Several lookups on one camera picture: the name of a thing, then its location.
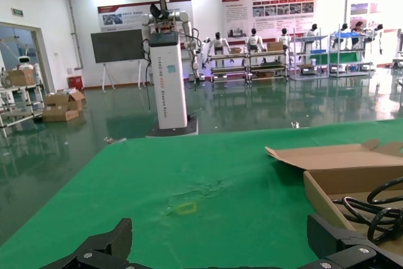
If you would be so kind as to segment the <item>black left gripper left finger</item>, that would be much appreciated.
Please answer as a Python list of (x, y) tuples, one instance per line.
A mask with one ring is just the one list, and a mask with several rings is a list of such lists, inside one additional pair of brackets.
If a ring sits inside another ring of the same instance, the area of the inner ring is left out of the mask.
[(123, 218), (113, 230), (88, 237), (74, 252), (44, 268), (138, 268), (138, 264), (128, 261), (132, 243), (132, 220)]

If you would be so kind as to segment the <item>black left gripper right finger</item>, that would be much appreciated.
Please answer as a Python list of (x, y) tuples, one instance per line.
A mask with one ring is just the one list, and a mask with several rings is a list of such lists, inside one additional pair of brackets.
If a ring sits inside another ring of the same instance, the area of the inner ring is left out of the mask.
[(307, 216), (307, 241), (319, 268), (402, 268), (402, 257), (379, 248), (361, 234), (332, 226), (321, 216)]

